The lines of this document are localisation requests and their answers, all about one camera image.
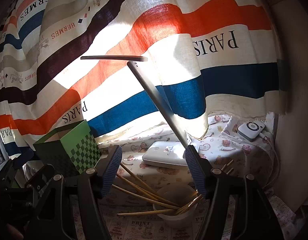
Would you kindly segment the green checkered box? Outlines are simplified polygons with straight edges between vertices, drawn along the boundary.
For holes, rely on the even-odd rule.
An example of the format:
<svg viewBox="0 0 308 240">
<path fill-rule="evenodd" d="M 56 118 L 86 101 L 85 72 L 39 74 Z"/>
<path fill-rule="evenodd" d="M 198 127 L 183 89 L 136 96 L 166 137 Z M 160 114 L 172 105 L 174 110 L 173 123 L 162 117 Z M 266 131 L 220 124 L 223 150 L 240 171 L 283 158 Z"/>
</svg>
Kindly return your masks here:
<svg viewBox="0 0 308 240">
<path fill-rule="evenodd" d="M 55 128 L 33 146 L 42 162 L 51 164 L 64 177 L 94 168 L 101 157 L 86 120 Z"/>
</svg>

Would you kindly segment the bamboo chopstick four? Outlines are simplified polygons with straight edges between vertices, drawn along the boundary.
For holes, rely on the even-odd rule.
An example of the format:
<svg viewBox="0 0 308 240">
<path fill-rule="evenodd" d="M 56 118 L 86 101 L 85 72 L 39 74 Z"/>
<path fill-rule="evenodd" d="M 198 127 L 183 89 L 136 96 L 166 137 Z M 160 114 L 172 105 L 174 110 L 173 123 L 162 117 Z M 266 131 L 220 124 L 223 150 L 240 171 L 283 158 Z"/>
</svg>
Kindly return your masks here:
<svg viewBox="0 0 308 240">
<path fill-rule="evenodd" d="M 117 213 L 117 216 L 147 216 L 147 215 L 157 215 L 157 214 L 166 214 L 174 212 L 173 209 L 162 209 L 162 210 L 153 210 L 153 211 L 142 211 L 142 212 L 128 212 L 128 213 Z"/>
</svg>

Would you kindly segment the white round charger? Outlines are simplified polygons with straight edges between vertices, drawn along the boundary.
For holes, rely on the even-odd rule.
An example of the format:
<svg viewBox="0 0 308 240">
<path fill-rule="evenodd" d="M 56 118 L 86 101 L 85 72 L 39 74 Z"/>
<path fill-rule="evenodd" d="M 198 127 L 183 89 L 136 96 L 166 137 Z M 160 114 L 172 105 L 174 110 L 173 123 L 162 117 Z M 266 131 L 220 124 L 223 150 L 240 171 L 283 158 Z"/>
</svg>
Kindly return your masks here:
<svg viewBox="0 0 308 240">
<path fill-rule="evenodd" d="M 248 141 L 254 141 L 264 128 L 265 124 L 258 120 L 248 121 L 239 126 L 237 133 Z"/>
</svg>

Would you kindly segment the striped window curtain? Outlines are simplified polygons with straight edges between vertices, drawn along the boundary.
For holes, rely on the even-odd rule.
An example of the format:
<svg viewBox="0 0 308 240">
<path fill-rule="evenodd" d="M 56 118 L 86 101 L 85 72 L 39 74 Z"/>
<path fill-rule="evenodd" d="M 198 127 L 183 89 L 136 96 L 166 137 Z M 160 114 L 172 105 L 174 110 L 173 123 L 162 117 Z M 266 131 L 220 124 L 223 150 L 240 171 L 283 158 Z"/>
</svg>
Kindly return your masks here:
<svg viewBox="0 0 308 240">
<path fill-rule="evenodd" d="M 10 0 L 0 2 L 0 137 L 21 154 L 81 119 L 104 139 L 157 108 L 125 60 L 144 72 L 181 127 L 201 138 L 207 117 L 285 112 L 277 32 L 264 0 Z"/>
</svg>

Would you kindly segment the bamboo chopstick six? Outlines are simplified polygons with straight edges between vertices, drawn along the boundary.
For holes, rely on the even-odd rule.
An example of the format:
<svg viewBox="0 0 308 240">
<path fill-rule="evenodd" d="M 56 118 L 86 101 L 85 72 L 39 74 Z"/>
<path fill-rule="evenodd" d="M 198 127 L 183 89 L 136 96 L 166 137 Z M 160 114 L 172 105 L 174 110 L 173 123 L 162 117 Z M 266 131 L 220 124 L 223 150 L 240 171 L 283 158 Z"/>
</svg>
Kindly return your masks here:
<svg viewBox="0 0 308 240">
<path fill-rule="evenodd" d="M 203 198 L 203 195 L 200 194 L 192 202 L 190 202 L 190 204 L 187 205 L 179 214 L 181 215 L 181 214 L 187 212 L 189 209 L 193 208 L 202 198 Z"/>
</svg>

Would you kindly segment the bamboo chopstick one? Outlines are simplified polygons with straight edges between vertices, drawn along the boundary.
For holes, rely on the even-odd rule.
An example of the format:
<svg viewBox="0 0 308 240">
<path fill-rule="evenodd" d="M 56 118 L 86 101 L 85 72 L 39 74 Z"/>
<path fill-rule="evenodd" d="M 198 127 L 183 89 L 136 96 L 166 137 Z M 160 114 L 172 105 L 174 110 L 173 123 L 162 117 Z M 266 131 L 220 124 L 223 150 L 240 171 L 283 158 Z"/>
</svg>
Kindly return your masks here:
<svg viewBox="0 0 308 240">
<path fill-rule="evenodd" d="M 159 205 L 159 206 L 167 207 L 167 208 L 173 209 L 173 210 L 179 209 L 178 206 L 174 206 L 174 205 L 166 204 L 166 203 L 163 203 L 163 202 L 160 202 L 160 201 L 156 201 L 156 200 L 154 200 L 154 199 L 152 199 L 152 198 L 143 197 L 143 196 L 141 196 L 141 195 L 132 193 L 132 192 L 127 191 L 127 190 L 125 190 L 125 189 L 123 189 L 123 188 L 121 188 L 121 187 L 118 187 L 117 185 L 112 185 L 112 187 L 115 188 L 115 189 L 117 189 L 117 190 L 119 190 L 119 191 L 121 191 L 121 192 L 124 192 L 124 193 L 126 193 L 126 194 L 128 194 L 128 195 L 130 195 L 130 196 L 133 196 L 133 197 L 135 197 L 135 198 L 139 198 L 139 199 L 145 200 L 145 201 L 147 201 L 147 202 L 149 202 L 149 203 L 152 203 L 152 204 L 157 204 L 157 205 Z"/>
</svg>

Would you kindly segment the bamboo chopstick two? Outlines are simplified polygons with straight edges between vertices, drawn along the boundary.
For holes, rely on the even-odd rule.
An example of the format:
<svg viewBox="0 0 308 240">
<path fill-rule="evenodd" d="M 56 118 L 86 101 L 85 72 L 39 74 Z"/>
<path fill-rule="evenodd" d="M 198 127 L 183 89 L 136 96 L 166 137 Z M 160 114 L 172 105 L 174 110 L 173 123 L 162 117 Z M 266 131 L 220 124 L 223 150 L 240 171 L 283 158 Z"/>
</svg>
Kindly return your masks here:
<svg viewBox="0 0 308 240">
<path fill-rule="evenodd" d="M 128 179 L 124 178 L 123 176 L 121 176 L 119 174 L 116 174 L 116 176 L 118 178 L 120 178 L 122 181 L 124 181 L 125 183 L 127 183 L 130 186 L 134 187 L 138 192 L 144 194 L 145 196 L 147 196 L 147 197 L 149 197 L 149 198 L 151 198 L 153 200 L 156 200 L 156 201 L 160 200 L 161 202 L 164 202 L 164 203 L 172 205 L 172 202 L 170 202 L 169 200 L 164 199 L 164 198 L 158 196 L 157 194 L 151 193 L 150 191 L 147 191 L 146 189 L 143 189 L 142 187 L 140 187 L 137 184 L 129 181 Z"/>
</svg>

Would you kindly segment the bamboo chopstick five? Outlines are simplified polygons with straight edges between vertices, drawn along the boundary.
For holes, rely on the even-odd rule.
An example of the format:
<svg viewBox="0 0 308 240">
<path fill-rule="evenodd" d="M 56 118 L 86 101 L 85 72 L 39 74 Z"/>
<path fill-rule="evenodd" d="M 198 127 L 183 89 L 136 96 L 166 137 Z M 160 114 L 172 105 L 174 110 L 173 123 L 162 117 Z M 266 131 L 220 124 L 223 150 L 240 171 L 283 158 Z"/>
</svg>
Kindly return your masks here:
<svg viewBox="0 0 308 240">
<path fill-rule="evenodd" d="M 194 191 L 194 193 L 192 194 L 191 196 L 191 200 L 185 204 L 184 206 L 182 206 L 181 208 L 179 208 L 176 212 L 175 212 L 175 215 L 180 215 L 182 213 L 184 213 L 189 207 L 190 205 L 199 197 L 199 193 L 198 191 Z"/>
</svg>

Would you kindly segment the bamboo chopstick three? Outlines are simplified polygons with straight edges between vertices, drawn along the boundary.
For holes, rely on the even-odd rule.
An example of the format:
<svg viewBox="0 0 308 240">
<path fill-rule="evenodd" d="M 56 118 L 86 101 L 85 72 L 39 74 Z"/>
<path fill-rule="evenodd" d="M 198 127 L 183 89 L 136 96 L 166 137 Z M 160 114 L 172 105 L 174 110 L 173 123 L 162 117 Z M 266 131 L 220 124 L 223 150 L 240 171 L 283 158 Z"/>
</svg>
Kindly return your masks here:
<svg viewBox="0 0 308 240">
<path fill-rule="evenodd" d="M 154 191 L 152 188 L 149 187 L 143 180 L 141 180 L 139 177 L 137 177 L 131 170 L 129 170 L 123 163 L 120 164 L 120 166 L 127 172 L 129 173 L 138 183 L 142 185 L 144 189 L 149 191 L 150 193 L 154 194 L 155 196 L 158 196 L 159 199 L 161 200 L 166 200 L 167 204 L 172 204 L 174 206 L 178 206 L 176 203 L 171 202 L 165 198 L 163 198 L 160 194 L 158 194 L 156 191 Z"/>
</svg>

